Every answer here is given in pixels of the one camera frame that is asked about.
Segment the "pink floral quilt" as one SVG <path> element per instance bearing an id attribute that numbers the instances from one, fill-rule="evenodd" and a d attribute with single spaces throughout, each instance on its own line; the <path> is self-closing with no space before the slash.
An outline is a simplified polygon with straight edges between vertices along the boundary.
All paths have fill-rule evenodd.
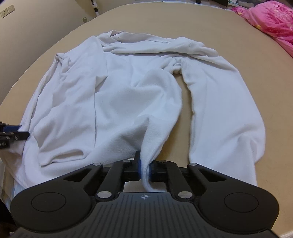
<path id="1" fill-rule="evenodd" d="M 249 24 L 273 38 L 292 55 L 292 9 L 277 1 L 267 1 L 252 8 L 231 9 Z"/>

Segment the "white fleece garment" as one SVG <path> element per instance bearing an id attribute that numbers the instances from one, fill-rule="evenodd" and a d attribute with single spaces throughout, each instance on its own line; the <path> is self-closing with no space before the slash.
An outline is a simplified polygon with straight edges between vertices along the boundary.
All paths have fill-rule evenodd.
<path id="1" fill-rule="evenodd" d="M 28 188 L 140 151 L 142 184 L 157 191 L 149 166 L 182 110 L 176 73 L 192 97 L 189 161 L 256 184 L 265 127 L 239 71 L 200 42 L 117 31 L 55 56 L 21 121 L 15 179 Z"/>

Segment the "white standing fan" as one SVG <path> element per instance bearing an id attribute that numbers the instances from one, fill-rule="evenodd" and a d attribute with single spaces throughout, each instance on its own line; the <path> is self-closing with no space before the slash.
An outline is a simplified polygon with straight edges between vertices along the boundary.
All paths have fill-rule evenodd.
<path id="1" fill-rule="evenodd" d="M 96 16 L 99 16 L 98 4 L 97 4 L 96 0 L 91 0 L 90 2 L 91 2 L 92 8 L 94 9 Z"/>

